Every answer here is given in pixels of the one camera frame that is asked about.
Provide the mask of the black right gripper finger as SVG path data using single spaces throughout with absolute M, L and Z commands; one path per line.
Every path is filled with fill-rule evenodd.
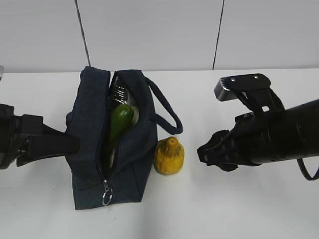
M 234 129 L 214 133 L 206 144 L 197 149 L 199 161 L 206 165 L 239 165 L 237 138 L 239 133 Z
M 225 172 L 231 172 L 231 171 L 234 171 L 238 168 L 238 165 L 237 164 L 231 164 L 231 163 L 218 163 L 218 167 L 225 171 Z

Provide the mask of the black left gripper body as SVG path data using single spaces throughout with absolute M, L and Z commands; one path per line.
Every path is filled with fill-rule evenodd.
M 0 106 L 0 168 L 7 169 L 19 156 L 27 152 L 31 136 L 41 135 L 43 116 L 24 114 L 16 116 L 14 107 Z

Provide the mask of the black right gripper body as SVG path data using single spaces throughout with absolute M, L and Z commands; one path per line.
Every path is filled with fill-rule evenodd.
M 265 112 L 261 118 L 246 113 L 235 118 L 235 127 L 227 142 L 230 148 L 225 156 L 226 164 L 232 166 L 259 166 L 274 162 L 269 136 L 274 113 Z

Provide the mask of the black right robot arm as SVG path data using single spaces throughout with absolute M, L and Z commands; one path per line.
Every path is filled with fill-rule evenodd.
M 200 162 L 229 172 L 239 165 L 255 167 L 318 156 L 318 100 L 285 109 L 271 89 L 249 99 L 257 111 L 237 116 L 232 130 L 214 133 L 197 149 Z

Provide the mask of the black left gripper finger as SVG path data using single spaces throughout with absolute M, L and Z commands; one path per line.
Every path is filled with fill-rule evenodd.
M 31 162 L 35 162 L 38 160 L 59 157 L 66 155 L 67 152 L 58 151 L 58 150 L 47 150 L 47 149 L 39 149 L 39 150 L 26 150 L 19 149 L 16 153 L 16 165 L 17 166 L 25 166 Z
M 46 155 L 66 155 L 80 148 L 80 140 L 65 132 L 55 130 L 45 124 L 42 126 L 41 151 Z

